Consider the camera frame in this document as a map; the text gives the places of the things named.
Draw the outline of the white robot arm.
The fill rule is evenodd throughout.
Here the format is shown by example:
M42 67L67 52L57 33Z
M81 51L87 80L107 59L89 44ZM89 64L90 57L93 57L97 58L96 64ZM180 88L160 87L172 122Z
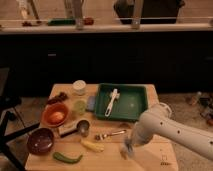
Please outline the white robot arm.
M154 135L172 140L213 161L213 133L189 127L171 119L172 110L165 103L157 103L144 111L124 139L122 152L133 156L133 148L148 144Z

